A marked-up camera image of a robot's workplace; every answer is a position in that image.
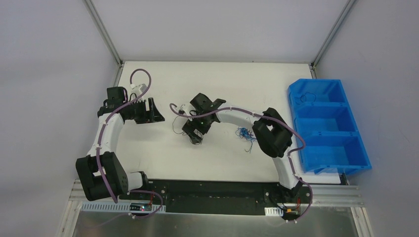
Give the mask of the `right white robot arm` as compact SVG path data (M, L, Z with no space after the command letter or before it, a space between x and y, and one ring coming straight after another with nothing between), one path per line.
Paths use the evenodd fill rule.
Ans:
M251 112L223 99L210 100L198 93L190 102L192 109L182 131L193 144L199 144L211 125L229 123L250 130L260 149L273 159L279 177L281 198L293 202L300 196L302 183L295 176L292 160L285 154L292 145L293 133L280 114L273 108Z

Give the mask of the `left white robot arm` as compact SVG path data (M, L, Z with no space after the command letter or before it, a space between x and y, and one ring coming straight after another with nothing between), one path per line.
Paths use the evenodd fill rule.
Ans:
M143 171L125 171L116 151L121 130L127 120L136 124L163 122L165 118L156 108L152 97L129 100L124 87L109 87L107 99L97 112L99 126L91 149L76 160L76 170L89 201L117 199L129 191L138 199L146 199L151 192Z

